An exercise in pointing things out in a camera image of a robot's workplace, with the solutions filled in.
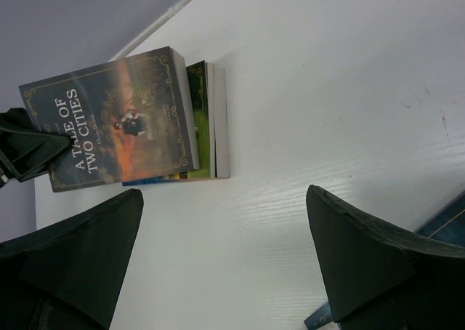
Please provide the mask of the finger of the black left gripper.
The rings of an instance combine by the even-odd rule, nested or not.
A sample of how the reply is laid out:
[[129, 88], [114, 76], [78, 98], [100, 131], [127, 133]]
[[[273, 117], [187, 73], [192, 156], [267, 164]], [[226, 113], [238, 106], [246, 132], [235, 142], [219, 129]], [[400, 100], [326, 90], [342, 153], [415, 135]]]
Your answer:
[[70, 148], [69, 136], [36, 130], [24, 108], [1, 114], [2, 182], [24, 182], [40, 176]]

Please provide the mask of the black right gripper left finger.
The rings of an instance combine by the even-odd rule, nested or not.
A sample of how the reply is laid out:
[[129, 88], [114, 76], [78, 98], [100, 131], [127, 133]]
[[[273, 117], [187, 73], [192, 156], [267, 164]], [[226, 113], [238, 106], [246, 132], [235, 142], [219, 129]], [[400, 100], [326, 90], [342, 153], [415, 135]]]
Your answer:
[[109, 329], [143, 206], [130, 189], [1, 243], [1, 328]]

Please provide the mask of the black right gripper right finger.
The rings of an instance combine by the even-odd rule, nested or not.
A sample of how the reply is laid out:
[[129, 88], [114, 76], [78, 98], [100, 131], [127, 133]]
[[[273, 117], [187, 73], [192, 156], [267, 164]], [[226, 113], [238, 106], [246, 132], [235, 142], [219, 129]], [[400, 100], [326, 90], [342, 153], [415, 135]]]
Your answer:
[[400, 228], [316, 185], [306, 205], [340, 329], [464, 327], [464, 247]]

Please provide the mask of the A Tale of Two Cities book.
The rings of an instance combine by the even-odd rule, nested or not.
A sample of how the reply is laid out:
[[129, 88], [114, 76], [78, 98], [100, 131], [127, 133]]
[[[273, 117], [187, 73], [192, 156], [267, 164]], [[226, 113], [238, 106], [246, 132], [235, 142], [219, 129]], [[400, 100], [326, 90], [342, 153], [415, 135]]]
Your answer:
[[185, 59], [171, 47], [19, 88], [33, 126], [70, 139], [49, 167], [56, 193], [199, 167]]

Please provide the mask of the Jane Eyre blue book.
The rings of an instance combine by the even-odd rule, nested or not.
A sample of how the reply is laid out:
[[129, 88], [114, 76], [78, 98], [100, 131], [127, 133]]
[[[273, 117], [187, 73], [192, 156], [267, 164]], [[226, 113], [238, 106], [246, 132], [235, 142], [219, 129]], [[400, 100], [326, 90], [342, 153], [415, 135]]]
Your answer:
[[[229, 152], [229, 137], [228, 137], [228, 121], [227, 121], [227, 94], [226, 94], [226, 79], [225, 70], [222, 68], [216, 68], [213, 64], [208, 63], [208, 93], [210, 107], [213, 108], [212, 119], [210, 120], [210, 126], [213, 129], [213, 154], [215, 160], [214, 169], [216, 175], [213, 179], [207, 180], [218, 180], [230, 178], [230, 152]], [[157, 183], [168, 183], [161, 182], [162, 177], [151, 177], [143, 180], [135, 180], [130, 182], [124, 182], [124, 186], [135, 186], [135, 185], [149, 185]], [[200, 180], [188, 180], [188, 181], [174, 181], [174, 182], [192, 182]]]

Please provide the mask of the Animal Farm book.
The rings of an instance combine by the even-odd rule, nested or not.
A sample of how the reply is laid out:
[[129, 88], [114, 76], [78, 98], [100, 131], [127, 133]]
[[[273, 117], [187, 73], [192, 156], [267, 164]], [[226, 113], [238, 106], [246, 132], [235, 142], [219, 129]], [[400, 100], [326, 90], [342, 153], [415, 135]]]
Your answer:
[[211, 103], [209, 102], [207, 73], [206, 61], [200, 61], [187, 67], [200, 168], [190, 172], [164, 176], [160, 178], [161, 182], [207, 180], [213, 179], [216, 175], [212, 143], [213, 129], [210, 126], [213, 108], [210, 107]]

